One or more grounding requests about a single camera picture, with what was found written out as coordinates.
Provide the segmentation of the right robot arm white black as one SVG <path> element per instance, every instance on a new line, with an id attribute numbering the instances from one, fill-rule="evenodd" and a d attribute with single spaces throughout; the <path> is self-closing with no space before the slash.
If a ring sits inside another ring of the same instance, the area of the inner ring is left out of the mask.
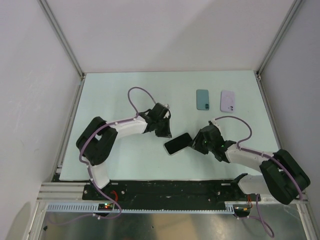
<path id="1" fill-rule="evenodd" d="M 311 184 L 288 151 L 262 152 L 241 147 L 238 142 L 225 140 L 218 125 L 212 121 L 198 131 L 189 146 L 203 155 L 212 153 L 219 162 L 238 164 L 259 172 L 258 175 L 242 173 L 231 181 L 232 197 L 238 201 L 251 194 L 271 195 L 288 205 L 301 199 L 302 192 Z"/>

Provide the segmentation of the purple phone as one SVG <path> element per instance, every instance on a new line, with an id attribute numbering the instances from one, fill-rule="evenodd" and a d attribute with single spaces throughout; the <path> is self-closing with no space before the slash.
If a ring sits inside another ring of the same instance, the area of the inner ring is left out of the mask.
<path id="1" fill-rule="evenodd" d="M 222 90 L 220 94 L 220 111 L 233 113 L 235 110 L 235 93 L 229 90 Z"/>

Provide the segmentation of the white phone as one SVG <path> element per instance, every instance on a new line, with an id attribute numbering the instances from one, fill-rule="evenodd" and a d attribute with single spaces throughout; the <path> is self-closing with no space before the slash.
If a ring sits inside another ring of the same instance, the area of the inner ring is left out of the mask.
<path id="1" fill-rule="evenodd" d="M 193 139 L 191 138 L 189 133 L 183 133 L 182 135 L 166 142 L 164 144 L 164 148 L 166 152 L 171 156 L 187 148 L 192 140 Z"/>

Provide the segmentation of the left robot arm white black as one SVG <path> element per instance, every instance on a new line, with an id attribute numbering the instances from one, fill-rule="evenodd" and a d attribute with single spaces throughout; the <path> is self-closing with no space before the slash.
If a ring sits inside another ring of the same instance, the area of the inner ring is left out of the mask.
<path id="1" fill-rule="evenodd" d="M 168 105 L 156 103 L 152 109 L 139 112 L 133 118 L 106 122 L 97 116 L 76 141 L 79 161 L 86 165 L 89 179 L 95 185 L 93 193 L 99 199 L 107 199 L 111 194 L 105 161 L 114 143 L 124 137 L 154 132 L 157 137 L 171 138 L 171 112 Z"/>

